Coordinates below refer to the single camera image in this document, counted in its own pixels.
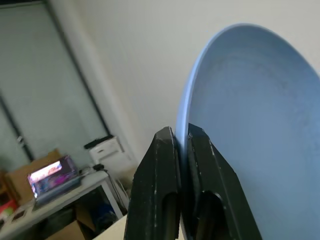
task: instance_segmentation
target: white wall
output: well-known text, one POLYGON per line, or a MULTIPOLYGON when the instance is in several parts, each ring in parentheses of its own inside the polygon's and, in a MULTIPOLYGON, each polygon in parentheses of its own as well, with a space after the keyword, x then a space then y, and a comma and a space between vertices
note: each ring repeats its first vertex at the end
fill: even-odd
POLYGON ((267 27, 320 69, 316 0, 52 2, 98 102, 109 113, 110 128, 138 161, 156 131, 175 127, 189 71, 206 42, 225 26, 267 27))

